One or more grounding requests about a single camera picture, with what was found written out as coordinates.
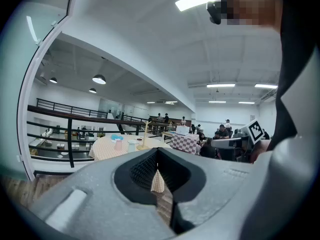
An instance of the table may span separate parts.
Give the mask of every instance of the table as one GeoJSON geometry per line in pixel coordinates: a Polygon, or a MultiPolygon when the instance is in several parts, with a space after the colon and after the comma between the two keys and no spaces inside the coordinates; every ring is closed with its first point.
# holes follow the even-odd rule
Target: table
{"type": "MultiPolygon", "coordinates": [[[[121,135],[121,136],[123,137],[122,150],[120,151],[115,150],[115,143],[112,142],[111,136],[105,136],[95,141],[95,143],[92,145],[89,156],[94,158],[95,161],[101,161],[101,160],[114,158],[114,157],[127,154],[128,146],[129,146],[128,141],[135,140],[138,136],[136,135],[121,135]]],[[[142,145],[142,141],[139,141],[139,144],[135,145],[135,151],[138,151],[137,150],[138,145],[142,145]]],[[[148,146],[149,148],[158,148],[158,147],[171,148],[168,144],[164,143],[163,141],[159,141],[154,138],[146,138],[145,145],[148,146]]],[[[159,193],[165,190],[164,179],[162,178],[158,170],[155,173],[155,176],[153,178],[151,190],[159,193]]]]}
{"type": "Polygon", "coordinates": [[[187,152],[189,154],[196,154],[198,134],[189,133],[187,135],[173,134],[170,146],[174,149],[187,152]]]}
{"type": "Polygon", "coordinates": [[[172,138],[174,136],[175,131],[173,131],[174,133],[171,133],[172,131],[163,131],[162,132],[162,139],[163,141],[165,141],[165,136],[172,138]]]}

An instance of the person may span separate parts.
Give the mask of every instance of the person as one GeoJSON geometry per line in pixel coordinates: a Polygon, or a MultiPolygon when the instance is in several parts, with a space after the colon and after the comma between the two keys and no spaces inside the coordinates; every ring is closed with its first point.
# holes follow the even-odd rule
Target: person
{"type": "Polygon", "coordinates": [[[186,125],[186,120],[185,120],[185,117],[184,117],[184,116],[182,117],[181,125],[182,125],[182,126],[185,126],[185,125],[186,125]]]}
{"type": "Polygon", "coordinates": [[[229,132],[226,130],[223,124],[220,124],[219,135],[220,135],[220,139],[229,139],[229,132]]]}
{"type": "Polygon", "coordinates": [[[194,124],[191,124],[191,130],[192,130],[192,133],[195,134],[195,131],[196,131],[196,127],[194,124]]]}
{"type": "Polygon", "coordinates": [[[78,127],[78,129],[76,130],[76,139],[80,140],[80,138],[81,138],[80,127],[78,127]]]}
{"type": "Polygon", "coordinates": [[[229,119],[226,120],[226,124],[224,125],[224,127],[229,133],[229,138],[231,138],[231,136],[232,136],[232,127],[230,125],[230,120],[229,119]]]}
{"type": "Polygon", "coordinates": [[[172,121],[170,121],[170,123],[169,123],[168,131],[169,131],[169,132],[172,131],[172,121]]]}
{"type": "Polygon", "coordinates": [[[199,133],[204,133],[204,129],[201,127],[200,124],[198,124],[198,126],[196,127],[196,133],[199,134],[199,133]]]}
{"type": "Polygon", "coordinates": [[[204,145],[201,147],[199,152],[200,156],[212,159],[216,157],[216,149],[211,146],[211,141],[212,138],[208,138],[204,145]]]}
{"type": "Polygon", "coordinates": [[[264,132],[264,138],[266,139],[266,140],[270,140],[270,136],[269,136],[269,134],[265,131],[265,129],[262,129],[263,130],[263,132],[264,132]]]}
{"type": "Polygon", "coordinates": [[[157,116],[156,120],[157,120],[157,121],[161,121],[161,122],[162,122],[162,116],[161,116],[161,114],[160,114],[160,113],[158,114],[158,116],[157,116]]]}
{"type": "Polygon", "coordinates": [[[84,138],[85,137],[85,134],[86,134],[86,132],[85,131],[83,131],[82,132],[82,137],[84,138]]]}
{"type": "Polygon", "coordinates": [[[202,145],[206,142],[207,138],[205,137],[205,135],[202,132],[199,132],[199,141],[198,144],[202,145]]]}
{"type": "Polygon", "coordinates": [[[312,19],[317,12],[318,0],[224,0],[228,17],[233,14],[238,22],[247,25],[273,28],[280,34],[282,45],[282,65],[275,99],[276,122],[272,140],[256,143],[251,157],[272,151],[278,143],[297,134],[294,122],[281,98],[297,80],[316,47],[318,29],[312,19]]]}
{"type": "Polygon", "coordinates": [[[214,133],[214,137],[213,137],[214,140],[219,140],[220,139],[220,132],[219,131],[216,131],[214,133]]]}
{"type": "Polygon", "coordinates": [[[164,122],[165,122],[166,124],[168,124],[168,122],[169,122],[168,113],[165,113],[164,122]]]}

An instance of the railing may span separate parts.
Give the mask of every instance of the railing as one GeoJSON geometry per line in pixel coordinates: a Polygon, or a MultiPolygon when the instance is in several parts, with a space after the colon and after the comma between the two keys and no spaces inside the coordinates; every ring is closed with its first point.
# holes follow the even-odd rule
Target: railing
{"type": "Polygon", "coordinates": [[[69,106],[61,103],[52,102],[49,100],[37,98],[36,106],[47,110],[64,112],[73,115],[79,115],[84,117],[93,118],[108,118],[108,113],[103,111],[97,111],[92,109],[81,108],[77,106],[69,106]]]}
{"type": "MultiPolygon", "coordinates": [[[[122,114],[121,120],[131,121],[131,122],[147,122],[148,121],[148,119],[145,119],[145,118],[135,117],[135,116],[131,116],[131,115],[125,115],[125,114],[122,114]]],[[[159,123],[159,121],[156,121],[156,120],[152,120],[151,122],[155,123],[156,125],[149,124],[148,131],[155,136],[150,136],[149,138],[160,137],[160,136],[162,136],[161,134],[156,135],[158,132],[167,132],[169,130],[168,123],[162,123],[162,122],[159,123]]],[[[177,128],[177,126],[172,125],[171,128],[173,130],[175,130],[177,128]]]]}
{"type": "MultiPolygon", "coordinates": [[[[152,119],[153,122],[157,122],[157,116],[151,115],[150,118],[152,119]]],[[[178,126],[181,124],[181,119],[178,118],[169,118],[169,121],[171,121],[173,126],[178,126]]],[[[185,126],[190,127],[191,126],[191,120],[185,120],[185,126]]]]}
{"type": "MultiPolygon", "coordinates": [[[[45,128],[50,128],[50,129],[54,129],[54,130],[66,131],[67,138],[53,138],[53,137],[49,137],[49,136],[47,137],[47,136],[42,136],[42,135],[37,135],[37,134],[32,134],[32,133],[27,133],[27,136],[33,137],[33,138],[44,139],[44,140],[67,143],[67,149],[48,148],[48,147],[34,146],[34,145],[29,145],[29,148],[36,149],[36,150],[49,151],[49,152],[66,152],[66,153],[68,153],[69,158],[49,158],[49,157],[37,156],[37,155],[31,155],[31,157],[34,159],[41,159],[41,160],[47,160],[47,161],[70,162],[70,166],[72,168],[75,167],[74,162],[93,161],[94,160],[94,158],[74,158],[73,154],[89,153],[90,149],[91,149],[91,145],[95,142],[95,140],[78,140],[78,139],[72,140],[72,132],[79,132],[80,131],[82,133],[100,133],[100,134],[105,134],[105,133],[120,133],[121,134],[121,133],[123,133],[123,131],[120,131],[120,130],[119,131],[114,131],[114,130],[110,131],[110,130],[72,129],[73,120],[94,122],[94,123],[103,123],[103,124],[131,125],[131,126],[136,126],[136,130],[126,131],[126,133],[135,133],[135,135],[139,135],[139,133],[145,132],[144,130],[140,130],[141,126],[145,125],[145,123],[143,121],[127,121],[127,120],[118,120],[118,119],[102,119],[102,118],[86,117],[86,116],[82,116],[82,115],[70,114],[70,113],[65,113],[65,112],[61,112],[61,111],[56,111],[53,109],[51,110],[51,109],[46,109],[46,108],[31,106],[31,105],[28,106],[28,111],[42,114],[42,115],[67,119],[67,128],[55,127],[55,126],[31,122],[31,121],[26,122],[28,125],[32,125],[32,126],[39,126],[39,127],[45,127],[45,128]],[[89,150],[73,150],[72,143],[89,144],[89,150]]],[[[153,132],[155,134],[158,132],[163,132],[164,128],[167,127],[166,124],[162,124],[162,123],[156,124],[153,122],[150,123],[150,126],[157,128],[157,130],[153,130],[153,132]]]]}

